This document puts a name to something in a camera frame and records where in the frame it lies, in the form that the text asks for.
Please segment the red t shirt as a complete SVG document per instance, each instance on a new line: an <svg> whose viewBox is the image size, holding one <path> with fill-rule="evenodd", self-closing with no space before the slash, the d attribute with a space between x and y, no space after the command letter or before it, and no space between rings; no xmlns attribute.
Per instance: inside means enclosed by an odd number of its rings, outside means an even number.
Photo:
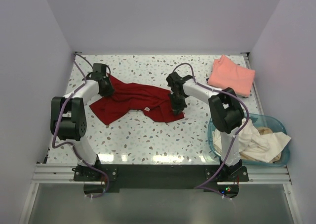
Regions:
<svg viewBox="0 0 316 224"><path fill-rule="evenodd" d="M124 83L110 76L114 93L103 97L89 107L105 125L120 119L130 110L139 110L155 122L170 123L184 118L181 112L174 115L169 99L170 91L137 83Z"/></svg>

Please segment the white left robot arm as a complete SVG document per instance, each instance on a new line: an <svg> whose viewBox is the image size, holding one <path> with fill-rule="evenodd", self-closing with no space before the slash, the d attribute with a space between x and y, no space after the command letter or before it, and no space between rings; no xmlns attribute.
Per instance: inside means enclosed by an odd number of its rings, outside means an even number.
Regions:
<svg viewBox="0 0 316 224"><path fill-rule="evenodd" d="M94 63L92 71L83 76L81 84L64 96L51 100L50 131L53 135L52 148L68 145L74 152L78 164L87 166L85 175L90 180L102 176L102 168L96 165L98 155L93 151L85 134L87 121L85 104L94 96L109 97L114 93L108 65Z"/></svg>

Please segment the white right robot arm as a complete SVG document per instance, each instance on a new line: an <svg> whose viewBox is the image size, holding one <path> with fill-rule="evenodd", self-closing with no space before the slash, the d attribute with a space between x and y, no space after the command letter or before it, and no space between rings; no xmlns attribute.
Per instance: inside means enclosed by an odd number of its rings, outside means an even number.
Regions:
<svg viewBox="0 0 316 224"><path fill-rule="evenodd" d="M174 115L187 107L185 99L192 96L209 105L212 123L220 132L221 163L220 176L231 181L242 166L237 132L244 119L244 111L232 88L216 90L196 82L191 75L181 77L172 72L166 78L171 91L169 96Z"/></svg>

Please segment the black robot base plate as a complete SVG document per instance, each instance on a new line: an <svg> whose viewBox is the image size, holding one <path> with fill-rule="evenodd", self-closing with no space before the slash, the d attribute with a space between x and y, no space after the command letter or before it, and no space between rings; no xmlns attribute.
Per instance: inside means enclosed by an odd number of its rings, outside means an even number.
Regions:
<svg viewBox="0 0 316 224"><path fill-rule="evenodd" d="M117 193L122 189L193 189L197 186L235 197L239 183L249 180L247 168L232 174L219 165L77 165L73 180L83 182L86 195Z"/></svg>

